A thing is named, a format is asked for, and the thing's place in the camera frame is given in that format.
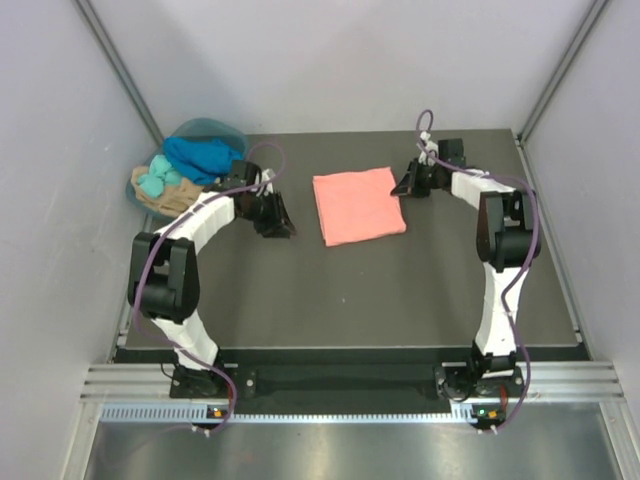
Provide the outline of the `pink t shirt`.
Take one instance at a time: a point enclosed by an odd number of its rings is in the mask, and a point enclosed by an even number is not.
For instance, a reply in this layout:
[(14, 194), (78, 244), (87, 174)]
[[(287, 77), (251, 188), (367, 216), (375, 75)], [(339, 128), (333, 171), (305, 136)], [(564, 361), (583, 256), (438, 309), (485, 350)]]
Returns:
[(312, 186), (325, 245), (402, 234), (407, 226), (399, 199), (391, 195), (389, 167), (315, 176)]

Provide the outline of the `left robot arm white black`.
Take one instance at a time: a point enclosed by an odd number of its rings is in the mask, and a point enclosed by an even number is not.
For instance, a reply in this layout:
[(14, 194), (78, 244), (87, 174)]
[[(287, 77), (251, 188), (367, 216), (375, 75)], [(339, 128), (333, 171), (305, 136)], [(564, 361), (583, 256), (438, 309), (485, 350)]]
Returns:
[(205, 187), (175, 220), (134, 238), (127, 291), (134, 326), (144, 316), (162, 332), (177, 357), (173, 381), (204, 397), (233, 398), (235, 388), (198, 312), (198, 254), (237, 219), (251, 222), (264, 238), (291, 238), (296, 229), (273, 186), (279, 175), (234, 161), (227, 176)]

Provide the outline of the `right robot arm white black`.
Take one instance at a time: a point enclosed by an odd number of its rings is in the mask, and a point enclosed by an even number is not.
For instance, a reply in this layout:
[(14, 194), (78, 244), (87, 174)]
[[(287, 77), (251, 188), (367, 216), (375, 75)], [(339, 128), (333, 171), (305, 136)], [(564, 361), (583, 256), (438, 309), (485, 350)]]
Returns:
[(440, 394), (463, 402), (521, 379), (514, 326), (524, 280), (540, 252), (537, 201), (526, 184), (517, 189), (468, 167), (460, 138), (434, 142), (423, 131), (417, 146), (419, 156), (410, 161), (391, 195), (426, 198), (442, 190), (477, 212), (475, 245), (485, 275), (480, 326), (466, 365), (442, 367), (437, 373)]

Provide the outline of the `blue t shirt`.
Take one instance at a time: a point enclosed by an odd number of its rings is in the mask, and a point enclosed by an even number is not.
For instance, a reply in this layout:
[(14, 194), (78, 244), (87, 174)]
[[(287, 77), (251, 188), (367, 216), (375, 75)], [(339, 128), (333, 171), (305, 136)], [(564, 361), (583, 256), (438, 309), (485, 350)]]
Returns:
[(242, 161), (243, 154), (219, 139), (204, 142), (169, 137), (163, 151), (171, 166), (196, 185), (209, 185), (226, 176), (234, 161)]

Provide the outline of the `beige t shirt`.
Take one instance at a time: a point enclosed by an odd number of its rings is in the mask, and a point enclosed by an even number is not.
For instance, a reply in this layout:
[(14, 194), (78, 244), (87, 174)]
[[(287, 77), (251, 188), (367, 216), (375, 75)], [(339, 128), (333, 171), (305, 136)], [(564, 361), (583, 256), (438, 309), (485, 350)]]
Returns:
[(138, 166), (133, 169), (130, 180), (134, 191), (133, 198), (142, 206), (150, 209), (152, 213), (165, 217), (175, 219), (184, 213), (197, 201), (204, 189), (203, 186), (196, 185), (189, 179), (182, 177), (178, 185), (164, 186), (163, 192), (157, 198), (153, 198), (138, 184), (142, 176), (148, 173), (147, 166)]

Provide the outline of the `teal laundry basket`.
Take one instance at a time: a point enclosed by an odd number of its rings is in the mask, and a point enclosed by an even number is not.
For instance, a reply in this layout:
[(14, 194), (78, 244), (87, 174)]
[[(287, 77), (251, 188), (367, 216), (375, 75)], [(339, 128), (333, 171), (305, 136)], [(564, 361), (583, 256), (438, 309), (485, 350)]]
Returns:
[[(193, 142), (207, 142), (213, 139), (219, 139), (232, 149), (240, 152), (244, 157), (247, 156), (249, 150), (249, 142), (247, 136), (240, 130), (225, 124), (224, 122), (211, 118), (195, 118), (186, 121), (180, 125), (173, 133), (173, 137), (184, 138)], [(134, 185), (128, 182), (125, 186), (126, 198), (135, 206), (139, 207), (146, 215), (158, 220), (169, 222), (171, 217), (153, 210), (146, 206), (136, 197)]]

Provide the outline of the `light turquoise t shirt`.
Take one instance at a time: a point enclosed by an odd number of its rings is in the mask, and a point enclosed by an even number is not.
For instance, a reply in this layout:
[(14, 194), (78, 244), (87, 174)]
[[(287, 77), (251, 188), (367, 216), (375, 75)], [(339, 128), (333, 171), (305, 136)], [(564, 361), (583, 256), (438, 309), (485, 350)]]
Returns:
[(156, 155), (145, 172), (135, 180), (144, 194), (157, 199), (168, 186), (179, 186), (182, 176), (162, 154)]

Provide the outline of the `aluminium rail front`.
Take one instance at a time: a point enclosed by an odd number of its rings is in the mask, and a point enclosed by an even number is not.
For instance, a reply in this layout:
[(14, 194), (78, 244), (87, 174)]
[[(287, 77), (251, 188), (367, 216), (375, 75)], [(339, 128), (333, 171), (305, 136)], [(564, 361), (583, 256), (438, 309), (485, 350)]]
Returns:
[[(103, 364), (89, 367), (82, 402), (150, 403), (169, 399), (171, 366)], [(604, 402), (624, 399), (612, 364), (601, 361), (534, 362), (529, 402)]]

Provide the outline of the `right aluminium frame post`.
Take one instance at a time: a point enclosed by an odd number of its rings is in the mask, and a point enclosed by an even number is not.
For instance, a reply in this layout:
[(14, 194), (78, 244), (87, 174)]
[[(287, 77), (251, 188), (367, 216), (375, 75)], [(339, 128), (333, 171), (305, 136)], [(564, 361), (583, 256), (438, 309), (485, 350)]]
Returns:
[(526, 118), (521, 131), (516, 135), (519, 146), (524, 147), (532, 137), (535, 129), (542, 120), (555, 95), (559, 92), (565, 78), (569, 74), (574, 63), (585, 48), (593, 31), (605, 15), (612, 3), (611, 0), (594, 0), (589, 3), (586, 13), (580, 20), (576, 31), (556, 63), (551, 76), (542, 89), (533, 109)]

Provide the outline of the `aluminium frame post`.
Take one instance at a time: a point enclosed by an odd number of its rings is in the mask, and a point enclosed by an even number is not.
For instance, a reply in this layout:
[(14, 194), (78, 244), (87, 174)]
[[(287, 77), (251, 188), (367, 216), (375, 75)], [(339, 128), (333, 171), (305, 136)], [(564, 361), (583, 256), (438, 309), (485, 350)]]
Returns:
[(533, 109), (526, 118), (521, 131), (516, 135), (519, 146), (524, 147), (532, 137), (535, 129), (542, 120), (555, 95), (559, 92), (565, 78), (569, 74), (574, 63), (585, 48), (593, 31), (605, 15), (612, 3), (611, 0), (594, 0), (589, 3), (586, 13), (580, 20), (576, 31), (556, 63), (551, 76), (542, 89)]
[(89, 29), (147, 133), (154, 143), (160, 146), (164, 140), (164, 135), (99, 12), (89, 0), (72, 0), (71, 4)]

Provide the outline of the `left aluminium frame post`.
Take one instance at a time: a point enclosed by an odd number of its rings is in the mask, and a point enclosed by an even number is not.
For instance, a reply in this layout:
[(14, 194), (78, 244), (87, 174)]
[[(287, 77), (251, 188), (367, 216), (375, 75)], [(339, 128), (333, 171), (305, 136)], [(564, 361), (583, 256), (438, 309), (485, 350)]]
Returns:
[(164, 135), (99, 12), (89, 0), (72, 0), (71, 4), (89, 29), (147, 133), (154, 143), (160, 146), (164, 140)]

